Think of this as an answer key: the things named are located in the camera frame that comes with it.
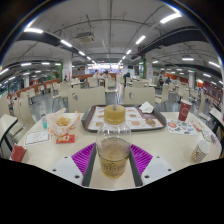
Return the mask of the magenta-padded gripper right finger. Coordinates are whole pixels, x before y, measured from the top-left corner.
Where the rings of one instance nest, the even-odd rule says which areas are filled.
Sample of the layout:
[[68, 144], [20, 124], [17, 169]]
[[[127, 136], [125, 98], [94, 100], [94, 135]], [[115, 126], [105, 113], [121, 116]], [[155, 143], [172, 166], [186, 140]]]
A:
[[153, 156], [136, 145], [131, 146], [129, 160], [136, 187], [150, 184], [175, 172], [164, 158]]

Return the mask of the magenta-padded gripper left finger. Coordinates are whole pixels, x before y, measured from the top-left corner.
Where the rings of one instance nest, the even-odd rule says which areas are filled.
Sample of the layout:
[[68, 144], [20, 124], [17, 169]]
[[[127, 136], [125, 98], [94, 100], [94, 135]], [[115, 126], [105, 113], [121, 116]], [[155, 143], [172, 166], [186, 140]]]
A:
[[51, 169], [51, 173], [76, 185], [90, 185], [96, 157], [96, 144], [92, 143], [72, 156], [63, 156]]

